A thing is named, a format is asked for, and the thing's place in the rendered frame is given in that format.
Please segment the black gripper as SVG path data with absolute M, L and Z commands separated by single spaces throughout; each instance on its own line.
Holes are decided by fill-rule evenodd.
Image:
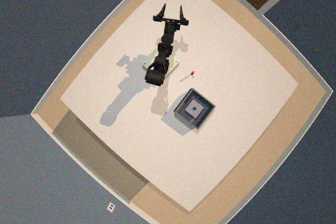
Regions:
M 168 34 L 175 34 L 175 23 L 180 23 L 180 25 L 187 26 L 189 24 L 189 20 L 186 20 L 184 18 L 182 13 L 182 6 L 180 5 L 180 20 L 177 19 L 169 19 L 169 18 L 163 18 L 164 17 L 164 11 L 166 8 L 166 3 L 164 3 L 164 6 L 159 14 L 156 14 L 157 16 L 153 16 L 152 20 L 156 22 L 165 22 L 164 26 L 164 33 Z M 170 21 L 170 22 L 168 22 Z M 174 21 L 174 22 L 173 22 Z

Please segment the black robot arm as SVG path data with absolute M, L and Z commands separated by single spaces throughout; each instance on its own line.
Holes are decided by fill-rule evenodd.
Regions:
M 161 37 L 161 42 L 157 45 L 158 55 L 155 57 L 154 62 L 148 66 L 144 79 L 146 83 L 161 86 L 163 85 L 165 75 L 169 68 L 169 60 L 166 59 L 172 53 L 173 47 L 171 44 L 174 42 L 174 34 L 164 33 Z M 154 67 L 153 69 L 151 69 Z

